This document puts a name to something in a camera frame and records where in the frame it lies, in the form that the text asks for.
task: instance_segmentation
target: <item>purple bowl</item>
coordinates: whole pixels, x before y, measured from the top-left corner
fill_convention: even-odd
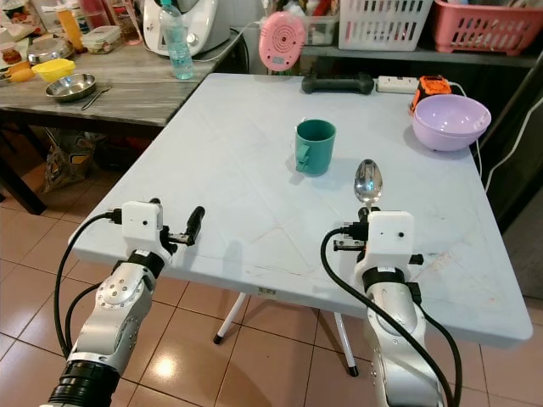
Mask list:
[[[481,103],[459,95],[434,95],[421,100],[415,109],[419,123],[450,137],[476,138],[484,133],[492,116]]]
[[[417,119],[416,116],[413,117],[413,130],[415,131],[415,136],[419,142],[424,144],[426,147],[431,150],[438,151],[456,151],[462,150],[469,146],[472,142],[475,142],[479,138],[483,131],[478,131],[473,133],[469,137],[465,135],[462,136],[447,136],[439,131],[431,130]]]

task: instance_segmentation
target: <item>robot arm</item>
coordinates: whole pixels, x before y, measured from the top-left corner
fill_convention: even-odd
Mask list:
[[[203,216],[204,208],[196,208],[187,231],[174,235],[162,224],[158,200],[122,206],[128,260],[119,261],[100,284],[94,310],[70,352],[59,384],[42,407],[109,407],[139,327],[151,309],[156,281],[177,250],[174,243],[194,244]]]
[[[361,250],[354,283],[362,285],[373,301],[406,329],[422,346],[426,320],[414,303],[409,264],[421,264],[422,255],[411,255],[414,234],[412,215],[401,211],[366,209],[360,213],[357,239],[334,242],[335,250]],[[439,381],[423,357],[389,323],[367,310],[366,336],[373,349],[372,375],[380,407],[442,406]]]

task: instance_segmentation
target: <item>metal spoon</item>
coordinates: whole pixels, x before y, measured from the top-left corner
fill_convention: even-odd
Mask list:
[[[358,166],[355,173],[355,196],[364,203],[367,210],[372,212],[372,205],[381,198],[383,177],[375,161],[365,159]]]
[[[96,95],[92,97],[91,100],[89,100],[87,103],[85,103],[83,106],[81,106],[81,110],[87,110],[91,107],[91,105],[94,103],[96,99],[100,97],[102,93],[106,93],[109,89],[111,89],[113,86],[111,84],[106,85],[102,89],[100,89],[98,92],[96,92]]]

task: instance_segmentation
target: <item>water bottle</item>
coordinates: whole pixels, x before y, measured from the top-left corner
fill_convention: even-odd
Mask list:
[[[177,79],[191,78],[194,75],[194,67],[188,50],[187,32],[181,12],[171,5],[171,0],[162,0],[159,20],[174,75]]]

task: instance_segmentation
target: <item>pink fan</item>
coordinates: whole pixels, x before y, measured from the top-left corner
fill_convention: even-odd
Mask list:
[[[269,70],[288,70],[305,43],[305,27],[300,17],[291,13],[272,14],[262,26],[259,54]]]

